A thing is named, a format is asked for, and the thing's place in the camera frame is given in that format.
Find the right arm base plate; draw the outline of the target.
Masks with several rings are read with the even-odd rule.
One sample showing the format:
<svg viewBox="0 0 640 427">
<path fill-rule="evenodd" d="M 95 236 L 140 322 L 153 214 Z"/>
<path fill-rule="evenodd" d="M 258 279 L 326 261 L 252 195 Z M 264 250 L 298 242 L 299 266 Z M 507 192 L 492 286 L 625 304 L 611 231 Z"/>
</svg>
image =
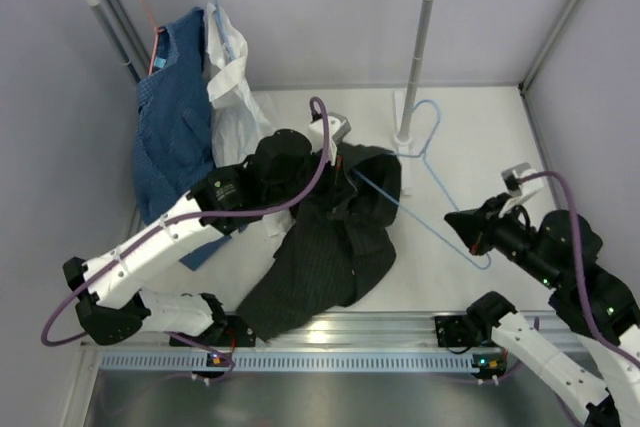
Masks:
<svg viewBox="0 0 640 427">
<path fill-rule="evenodd" d="M 439 347 L 457 356 L 471 353 L 476 383 L 497 385 L 509 373 L 508 350 L 498 347 L 466 315 L 436 316 L 434 325 Z"/>
</svg>

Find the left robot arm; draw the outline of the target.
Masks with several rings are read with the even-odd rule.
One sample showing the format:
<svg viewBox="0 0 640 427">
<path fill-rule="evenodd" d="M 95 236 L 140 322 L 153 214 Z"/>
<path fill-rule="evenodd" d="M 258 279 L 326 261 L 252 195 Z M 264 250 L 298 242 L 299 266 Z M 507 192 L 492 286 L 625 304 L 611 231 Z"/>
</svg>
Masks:
<svg viewBox="0 0 640 427">
<path fill-rule="evenodd" d="M 227 317 L 209 293 L 167 294 L 148 283 L 205 246 L 289 206 L 319 164 L 318 141 L 289 129 L 262 139 L 242 163 L 217 167 L 156 221 L 111 252 L 63 266 L 80 325 L 99 345 L 141 332 L 177 333 L 203 345 L 223 340 Z"/>
</svg>

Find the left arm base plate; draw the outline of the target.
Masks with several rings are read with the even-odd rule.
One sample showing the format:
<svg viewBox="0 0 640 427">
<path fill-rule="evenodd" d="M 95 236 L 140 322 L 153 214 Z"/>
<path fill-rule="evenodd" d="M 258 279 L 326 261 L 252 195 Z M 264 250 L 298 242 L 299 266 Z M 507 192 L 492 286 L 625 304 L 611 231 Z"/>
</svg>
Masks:
<svg viewBox="0 0 640 427">
<path fill-rule="evenodd" d="M 185 336 L 199 345 L 215 348 L 254 347 L 256 335 L 239 317 L 231 315 L 225 320 L 216 320 L 207 330 L 197 337 Z"/>
</svg>

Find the black pinstriped shirt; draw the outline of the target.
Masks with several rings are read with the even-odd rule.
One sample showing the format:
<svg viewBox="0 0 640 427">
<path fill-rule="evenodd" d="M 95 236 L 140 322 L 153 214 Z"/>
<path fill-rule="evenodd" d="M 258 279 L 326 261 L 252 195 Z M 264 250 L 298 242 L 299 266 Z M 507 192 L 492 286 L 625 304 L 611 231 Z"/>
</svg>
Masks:
<svg viewBox="0 0 640 427">
<path fill-rule="evenodd" d="M 268 341 L 366 296 L 396 260 L 388 229 L 400 191 L 401 164 L 388 150 L 341 144 L 335 164 L 293 207 L 294 225 L 237 315 Z"/>
</svg>

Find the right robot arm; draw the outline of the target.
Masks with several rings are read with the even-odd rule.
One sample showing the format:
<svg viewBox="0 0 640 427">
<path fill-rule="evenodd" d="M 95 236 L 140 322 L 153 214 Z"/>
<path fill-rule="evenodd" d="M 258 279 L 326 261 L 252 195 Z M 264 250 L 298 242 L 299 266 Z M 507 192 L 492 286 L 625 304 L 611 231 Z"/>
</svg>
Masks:
<svg viewBox="0 0 640 427">
<path fill-rule="evenodd" d="M 500 194 L 477 209 L 450 212 L 445 222 L 473 255 L 498 252 L 549 292 L 554 316 L 590 354 L 591 374 L 530 326 L 515 303 L 490 291 L 467 309 L 465 331 L 475 344 L 512 352 L 583 426 L 639 423 L 639 304 L 631 290 L 598 265 L 601 238 L 578 220 L 583 272 L 576 273 L 570 214 L 547 213 L 533 227 L 526 209 L 500 212 Z"/>
</svg>

